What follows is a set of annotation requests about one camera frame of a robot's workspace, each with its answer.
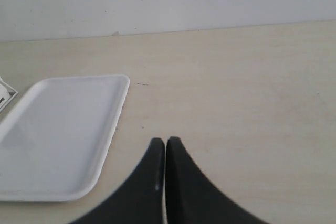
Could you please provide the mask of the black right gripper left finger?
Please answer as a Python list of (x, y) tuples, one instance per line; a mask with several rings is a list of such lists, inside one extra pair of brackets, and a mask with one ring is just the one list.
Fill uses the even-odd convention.
[(164, 165), (164, 142), (153, 138), (124, 183), (73, 223), (163, 223)]

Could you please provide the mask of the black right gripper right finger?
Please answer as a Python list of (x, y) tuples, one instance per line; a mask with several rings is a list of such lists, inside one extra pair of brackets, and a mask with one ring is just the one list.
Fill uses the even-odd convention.
[(177, 136), (166, 146), (165, 200), (168, 223), (265, 223), (224, 195)]

